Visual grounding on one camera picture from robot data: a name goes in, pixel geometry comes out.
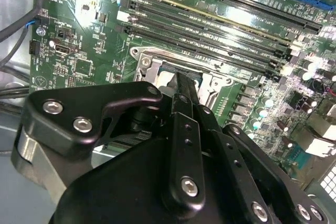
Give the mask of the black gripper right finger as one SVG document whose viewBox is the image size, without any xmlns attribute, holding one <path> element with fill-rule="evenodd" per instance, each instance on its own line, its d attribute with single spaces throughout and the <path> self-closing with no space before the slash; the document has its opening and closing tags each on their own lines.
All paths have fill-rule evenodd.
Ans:
<svg viewBox="0 0 336 224">
<path fill-rule="evenodd" d="M 186 80 L 202 145 L 210 150 L 223 179 L 216 196 L 227 190 L 226 207 L 233 223 L 328 223 L 323 210 L 240 128 L 223 129 L 213 112 L 201 105 L 192 79 Z"/>
</svg>

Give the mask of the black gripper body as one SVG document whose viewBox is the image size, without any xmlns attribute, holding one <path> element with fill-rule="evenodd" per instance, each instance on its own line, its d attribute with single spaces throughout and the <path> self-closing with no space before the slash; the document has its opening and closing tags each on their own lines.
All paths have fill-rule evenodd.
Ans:
<svg viewBox="0 0 336 224">
<path fill-rule="evenodd" d="M 166 140 L 142 143 L 76 179 L 52 223 L 182 223 L 162 201 L 167 187 Z M 189 223 L 245 223 L 228 178 L 203 156 L 206 202 Z"/>
</svg>

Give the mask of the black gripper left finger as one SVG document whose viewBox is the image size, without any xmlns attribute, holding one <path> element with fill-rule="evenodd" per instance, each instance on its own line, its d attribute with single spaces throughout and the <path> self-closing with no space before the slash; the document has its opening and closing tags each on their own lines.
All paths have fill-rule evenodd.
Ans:
<svg viewBox="0 0 336 224">
<path fill-rule="evenodd" d="M 106 133 L 130 137 L 136 123 L 154 134 L 142 143 L 168 143 L 167 187 L 162 192 L 166 209 L 201 211 L 205 205 L 201 125 L 187 79 L 177 73 L 162 90 L 139 81 L 30 94 L 14 144 L 14 167 L 44 187 L 58 205 L 76 179 L 95 169 L 92 151 L 111 141 Z"/>
</svg>

